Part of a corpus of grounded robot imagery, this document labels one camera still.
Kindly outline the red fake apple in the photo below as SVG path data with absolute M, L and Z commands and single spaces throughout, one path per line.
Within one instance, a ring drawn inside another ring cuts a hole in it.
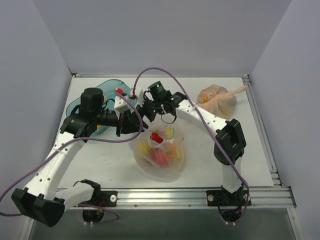
M 159 148 L 156 148 L 153 151 L 153 153 L 151 154 L 151 159 L 156 165 L 162 168 L 168 167 L 171 162 L 171 156 L 169 154 L 166 154 L 164 151 L 162 151 Z
M 157 132 L 152 132 L 150 139 L 158 144 L 161 144 L 164 141 L 164 139 Z

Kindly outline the yellow fake lemon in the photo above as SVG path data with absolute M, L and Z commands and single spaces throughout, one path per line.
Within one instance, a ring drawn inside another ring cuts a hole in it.
M 138 150 L 141 154 L 149 155 L 151 153 L 152 148 L 150 147 L 148 141 L 141 141 L 138 145 Z

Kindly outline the clear printed plastic bag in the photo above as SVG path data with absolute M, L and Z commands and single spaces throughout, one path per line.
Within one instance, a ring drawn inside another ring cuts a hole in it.
M 159 123 L 129 143 L 137 165 L 151 180 L 173 182 L 185 162 L 184 133 L 177 124 Z

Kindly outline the orange yellow fake mango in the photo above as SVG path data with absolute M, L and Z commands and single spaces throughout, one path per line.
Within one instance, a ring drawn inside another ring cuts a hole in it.
M 176 161 L 184 161 L 185 159 L 185 148 L 184 145 L 182 143 L 180 143 L 176 149 L 176 153 L 175 153 L 175 160 Z

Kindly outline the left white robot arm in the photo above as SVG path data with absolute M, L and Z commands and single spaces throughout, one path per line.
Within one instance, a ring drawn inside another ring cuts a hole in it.
M 47 159 L 33 170 L 35 175 L 26 186 L 16 188 L 11 195 L 22 215 L 53 227 L 66 210 L 79 204 L 102 208 L 104 197 L 100 184 L 84 179 L 62 191 L 58 191 L 58 186 L 82 147 L 88 141 L 99 140 L 92 137 L 98 126 L 115 127 L 118 136 L 133 133 L 137 137 L 142 132 L 142 115 L 129 95 L 121 88 L 116 88 L 114 93 L 114 109 L 108 110 L 104 109 L 107 100 L 100 88 L 83 91 L 80 103 L 64 119 Z

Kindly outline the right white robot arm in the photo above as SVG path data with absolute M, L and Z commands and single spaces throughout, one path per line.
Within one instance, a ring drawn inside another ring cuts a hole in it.
M 222 200 L 232 205 L 240 198 L 240 191 L 248 187 L 241 175 L 241 160 L 247 146 L 240 122 L 225 120 L 195 104 L 182 87 L 182 92 L 171 93 L 160 81 L 146 90 L 133 88 L 131 97 L 136 97 L 145 116 L 171 114 L 204 129 L 214 141 L 213 155 L 222 165 Z

